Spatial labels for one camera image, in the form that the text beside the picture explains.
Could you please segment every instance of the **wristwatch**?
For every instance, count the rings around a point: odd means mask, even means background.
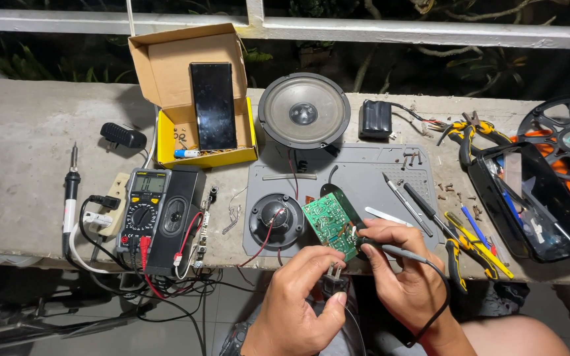
[[[226,337],[219,356],[242,356],[241,346],[248,334],[250,323],[247,321],[236,324]]]

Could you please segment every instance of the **leg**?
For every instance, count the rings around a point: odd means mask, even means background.
[[[513,315],[461,325],[478,356],[570,356],[564,342],[531,317]]]

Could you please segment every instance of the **gray mat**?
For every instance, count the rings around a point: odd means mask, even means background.
[[[428,154],[423,146],[417,144],[370,144],[370,143],[350,143],[342,144],[338,147],[340,153],[337,158],[329,155],[324,150],[296,151],[297,161],[306,160],[308,168],[306,173],[317,174],[317,180],[298,179],[298,203],[305,205],[305,196],[312,198],[320,197],[320,190],[323,184],[328,182],[329,173],[333,166],[338,165],[338,170],[334,173],[332,183],[340,187],[349,199],[361,218],[372,218],[364,208],[370,206],[412,225],[419,227],[417,221],[401,204],[399,198],[384,182],[382,172],[397,183],[400,179],[410,183],[415,190],[431,205],[436,208],[436,192],[432,183],[432,172]],[[404,161],[403,153],[413,153],[421,151],[422,164],[418,164],[415,157],[413,165],[406,165],[405,170],[401,170]],[[280,179],[276,181],[264,181],[263,176],[273,174],[291,173],[288,163],[287,148],[268,142],[266,146],[260,148],[258,160],[249,167],[248,194],[246,200],[246,211],[249,212],[252,206],[263,196],[270,193],[284,193],[294,198],[296,184],[294,179]],[[296,165],[294,151],[291,151],[292,164]],[[399,186],[400,191],[408,202],[418,213],[421,210],[410,198],[403,184]],[[433,231],[434,236],[429,238],[424,233],[426,246],[433,250],[439,242],[444,242],[443,233],[437,226],[423,216],[426,224]],[[248,221],[243,223],[243,249],[248,256],[257,253],[260,246],[250,236]],[[301,248],[307,245],[318,245],[320,242],[314,235],[310,227],[307,228],[305,236],[297,239],[289,247],[281,249],[281,256],[291,257]],[[276,256],[276,249],[265,248],[260,256]]]

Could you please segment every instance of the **cardboard box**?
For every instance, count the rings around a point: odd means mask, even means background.
[[[157,142],[157,159],[162,166],[190,164],[208,168],[258,158],[252,112],[246,97],[248,83],[241,40],[232,23],[129,37],[129,48],[142,94],[162,107]],[[238,148],[177,160],[174,151],[184,148],[179,142],[180,135],[185,135],[184,143],[191,149],[196,149],[199,143],[189,70],[192,62],[232,63]]]

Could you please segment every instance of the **printed circuit board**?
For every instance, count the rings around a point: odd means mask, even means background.
[[[358,254],[357,237],[352,234],[353,222],[334,193],[303,206],[303,213],[323,246],[343,252],[345,262]]]

